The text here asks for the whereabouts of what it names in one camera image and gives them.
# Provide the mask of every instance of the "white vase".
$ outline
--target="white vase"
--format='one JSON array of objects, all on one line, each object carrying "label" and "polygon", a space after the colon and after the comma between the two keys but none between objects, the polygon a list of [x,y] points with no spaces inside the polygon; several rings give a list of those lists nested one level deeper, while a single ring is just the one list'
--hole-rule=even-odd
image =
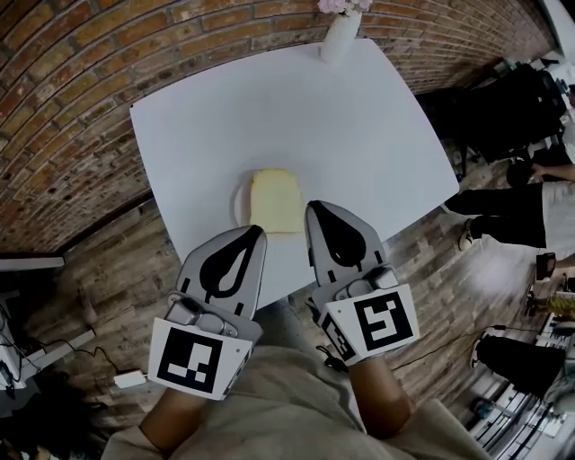
[{"label": "white vase", "polygon": [[361,13],[349,12],[349,15],[339,14],[333,21],[323,40],[320,56],[322,61],[337,66],[343,61],[351,48],[353,40],[358,35]]}]

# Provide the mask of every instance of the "slice of bread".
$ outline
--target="slice of bread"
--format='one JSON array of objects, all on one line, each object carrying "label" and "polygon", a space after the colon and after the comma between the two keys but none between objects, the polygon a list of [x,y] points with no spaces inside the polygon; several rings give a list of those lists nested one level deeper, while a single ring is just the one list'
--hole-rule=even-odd
[{"label": "slice of bread", "polygon": [[297,176],[283,169],[264,169],[252,177],[250,224],[269,234],[304,231],[304,201]]}]

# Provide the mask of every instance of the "beige sleeve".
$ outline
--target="beige sleeve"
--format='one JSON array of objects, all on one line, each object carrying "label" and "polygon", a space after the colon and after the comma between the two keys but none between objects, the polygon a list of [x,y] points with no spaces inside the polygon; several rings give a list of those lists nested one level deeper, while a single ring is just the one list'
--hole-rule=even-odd
[{"label": "beige sleeve", "polygon": [[490,460],[467,430],[437,400],[424,403],[387,444],[417,460]]},{"label": "beige sleeve", "polygon": [[114,434],[104,450],[102,460],[164,460],[160,452],[138,427]]},{"label": "beige sleeve", "polygon": [[568,414],[575,413],[575,394],[564,394],[555,401],[554,409]]}]

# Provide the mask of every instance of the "flower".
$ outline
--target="flower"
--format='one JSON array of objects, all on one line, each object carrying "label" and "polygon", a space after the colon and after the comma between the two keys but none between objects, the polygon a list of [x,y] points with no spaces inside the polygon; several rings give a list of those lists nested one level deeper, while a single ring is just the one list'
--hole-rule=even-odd
[{"label": "flower", "polygon": [[373,0],[319,0],[318,4],[322,13],[345,13],[366,10]]}]

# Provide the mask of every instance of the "black pants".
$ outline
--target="black pants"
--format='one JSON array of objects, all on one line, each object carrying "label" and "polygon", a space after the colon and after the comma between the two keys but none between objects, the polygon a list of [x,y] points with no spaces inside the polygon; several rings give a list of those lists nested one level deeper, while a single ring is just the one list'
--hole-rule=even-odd
[{"label": "black pants", "polygon": [[477,345],[477,358],[517,391],[543,399],[562,370],[565,350],[489,335]]},{"label": "black pants", "polygon": [[471,224],[473,238],[490,234],[501,243],[544,248],[542,191],[540,183],[515,189],[466,190],[448,199],[446,206],[458,214],[481,214]]}]

